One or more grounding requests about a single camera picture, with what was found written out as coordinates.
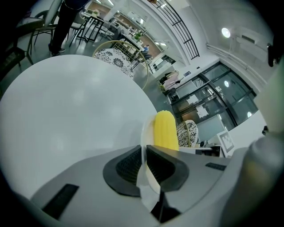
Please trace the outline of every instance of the wicker chair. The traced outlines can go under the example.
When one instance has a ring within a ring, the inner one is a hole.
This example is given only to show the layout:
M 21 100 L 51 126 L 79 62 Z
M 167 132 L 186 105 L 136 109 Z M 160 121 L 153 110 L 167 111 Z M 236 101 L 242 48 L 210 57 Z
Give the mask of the wicker chair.
M 145 89 L 149 76 L 148 64 L 144 55 L 132 44 L 119 40 L 108 41 L 98 46 L 93 57 L 119 67 L 131 78 L 145 72 L 143 75 L 146 75 L 146 83 L 142 88 Z

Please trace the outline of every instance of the table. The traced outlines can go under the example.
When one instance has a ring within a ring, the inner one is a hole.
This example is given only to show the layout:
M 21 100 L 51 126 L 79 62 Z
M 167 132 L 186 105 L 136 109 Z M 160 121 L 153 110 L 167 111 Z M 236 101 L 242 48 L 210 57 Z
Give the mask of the table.
M 98 59 L 63 55 L 21 73 L 0 102 L 0 164 L 30 199 L 79 160 L 140 144 L 157 112 L 127 75 Z

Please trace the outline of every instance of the window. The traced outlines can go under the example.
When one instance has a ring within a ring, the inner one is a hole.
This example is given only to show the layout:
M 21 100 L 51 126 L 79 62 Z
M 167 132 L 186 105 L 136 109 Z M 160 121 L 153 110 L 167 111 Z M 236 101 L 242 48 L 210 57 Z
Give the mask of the window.
M 215 117 L 226 130 L 232 130 L 257 111 L 254 97 L 251 87 L 220 62 L 169 94 L 178 123 L 193 120 L 198 124 Z M 206 110 L 205 116 L 198 114 L 200 107 Z
M 204 76 L 206 76 L 209 80 L 214 80 L 228 71 L 228 68 L 224 65 L 217 65 L 216 67 L 209 68 L 206 72 L 204 72 Z
M 230 103 L 236 102 L 249 91 L 249 88 L 233 72 L 217 79 L 213 84 L 221 89 Z

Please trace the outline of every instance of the white wall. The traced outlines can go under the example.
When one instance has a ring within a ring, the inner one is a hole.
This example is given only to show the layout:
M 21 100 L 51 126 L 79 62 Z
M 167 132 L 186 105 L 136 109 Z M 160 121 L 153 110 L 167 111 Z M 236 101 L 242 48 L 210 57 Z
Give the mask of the white wall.
M 202 56 L 204 52 L 207 51 L 206 47 L 206 37 L 202 30 L 202 27 L 195 16 L 191 7 L 182 8 L 177 11 L 183 22 L 185 23 L 186 27 L 188 28 L 195 45 L 198 49 L 199 55 Z
M 242 147 L 248 147 L 252 142 L 262 137 L 262 130 L 267 125 L 260 111 L 257 111 L 248 120 L 229 131 L 235 148 L 229 151 L 228 155 Z

